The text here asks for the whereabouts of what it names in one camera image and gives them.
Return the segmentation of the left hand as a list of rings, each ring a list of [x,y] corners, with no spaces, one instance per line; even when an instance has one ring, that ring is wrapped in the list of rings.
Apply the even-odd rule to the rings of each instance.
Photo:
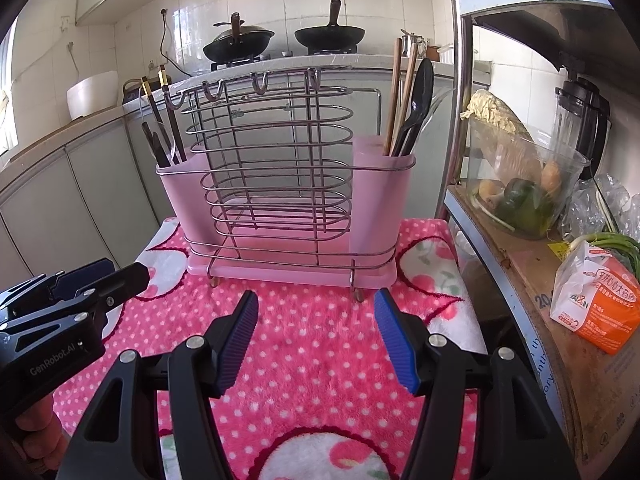
[[[47,470],[58,470],[68,447],[68,439],[48,394],[15,419],[24,436],[16,445],[21,458],[34,460]]]

